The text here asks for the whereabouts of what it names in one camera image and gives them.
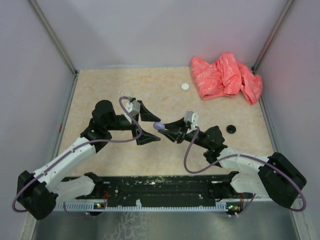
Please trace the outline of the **purple charging case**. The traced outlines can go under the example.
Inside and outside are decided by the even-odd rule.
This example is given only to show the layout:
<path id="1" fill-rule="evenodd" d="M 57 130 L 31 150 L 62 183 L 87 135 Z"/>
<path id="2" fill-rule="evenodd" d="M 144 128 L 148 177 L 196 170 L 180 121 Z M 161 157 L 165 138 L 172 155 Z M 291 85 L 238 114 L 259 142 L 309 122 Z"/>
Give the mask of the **purple charging case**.
<path id="1" fill-rule="evenodd" d="M 153 128 L 155 129 L 155 130 L 157 130 L 157 131 L 159 131 L 159 130 L 164 130 L 166 127 L 165 127 L 165 125 L 163 124 L 163 123 L 161 123 L 161 122 L 154 122 L 153 123 Z"/>

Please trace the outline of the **black round charging case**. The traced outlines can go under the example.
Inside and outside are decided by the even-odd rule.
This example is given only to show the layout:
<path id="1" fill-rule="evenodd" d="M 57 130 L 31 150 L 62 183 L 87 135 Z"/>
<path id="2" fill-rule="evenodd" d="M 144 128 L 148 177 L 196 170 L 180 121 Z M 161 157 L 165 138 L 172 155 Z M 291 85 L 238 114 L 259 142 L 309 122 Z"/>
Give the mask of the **black round charging case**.
<path id="1" fill-rule="evenodd" d="M 230 124 L 226 127 L 226 131 L 230 134 L 234 134 L 237 131 L 237 128 L 234 125 Z"/>

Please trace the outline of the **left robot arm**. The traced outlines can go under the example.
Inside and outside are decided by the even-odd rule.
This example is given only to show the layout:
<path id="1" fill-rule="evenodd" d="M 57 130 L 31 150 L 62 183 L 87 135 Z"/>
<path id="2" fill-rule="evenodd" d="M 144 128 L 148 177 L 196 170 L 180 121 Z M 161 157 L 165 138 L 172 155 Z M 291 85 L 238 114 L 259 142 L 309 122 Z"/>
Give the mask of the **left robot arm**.
<path id="1" fill-rule="evenodd" d="M 128 102 L 121 105 L 124 113 L 119 115 L 115 113 L 111 101 L 99 101 L 92 111 L 88 127 L 69 148 L 34 172 L 25 170 L 18 176 L 17 193 L 11 204 L 14 212 L 29 212 L 36 220 L 42 220 L 57 205 L 65 205 L 82 196 L 101 197 L 104 192 L 103 180 L 92 172 L 74 180 L 63 179 L 108 143 L 120 144 L 121 140 L 113 139 L 112 131 L 130 131 L 132 137 L 125 139 L 124 143 L 135 141 L 137 145 L 144 145 L 160 141 L 159 137 L 144 131 L 139 120 L 160 122 L 161 119 L 152 114 L 142 101 L 128 96 L 121 96 L 118 101 L 121 103 L 123 100 Z M 23 209 L 17 209 L 16 203 L 22 205 Z"/>

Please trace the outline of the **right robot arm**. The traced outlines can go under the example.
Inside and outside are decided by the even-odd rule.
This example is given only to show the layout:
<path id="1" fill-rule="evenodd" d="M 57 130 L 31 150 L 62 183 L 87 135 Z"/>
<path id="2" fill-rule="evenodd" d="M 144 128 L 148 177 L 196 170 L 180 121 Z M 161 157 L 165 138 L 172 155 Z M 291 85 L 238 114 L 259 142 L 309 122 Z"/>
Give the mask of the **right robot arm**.
<path id="1" fill-rule="evenodd" d="M 229 182 L 223 185 L 223 192 L 229 198 L 239 193 L 251 193 L 268 196 L 278 205 L 291 209 L 295 200 L 302 199 L 302 212 L 307 201 L 303 188 L 306 178 L 282 154 L 274 152 L 271 156 L 258 156 L 236 151 L 224 144 L 224 137 L 218 126 L 201 131 L 197 124 L 180 119 L 163 124 L 154 123 L 153 127 L 162 135 L 177 144 L 183 141 L 204 148 L 204 157 L 209 165 L 201 170 L 190 170 L 190 174 L 199 174 L 213 166 L 230 169 L 235 172 Z"/>

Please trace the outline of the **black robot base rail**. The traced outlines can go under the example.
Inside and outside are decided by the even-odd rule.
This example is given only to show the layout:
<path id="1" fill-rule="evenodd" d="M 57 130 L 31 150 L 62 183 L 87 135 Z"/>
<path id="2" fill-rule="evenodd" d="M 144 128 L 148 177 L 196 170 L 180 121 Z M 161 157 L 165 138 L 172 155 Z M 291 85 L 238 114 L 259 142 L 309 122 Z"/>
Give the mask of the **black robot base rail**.
<path id="1" fill-rule="evenodd" d="M 106 201 L 108 207 L 214 207 L 223 199 L 250 199 L 230 185 L 234 172 L 223 175 L 104 176 L 96 193 L 82 200 Z"/>

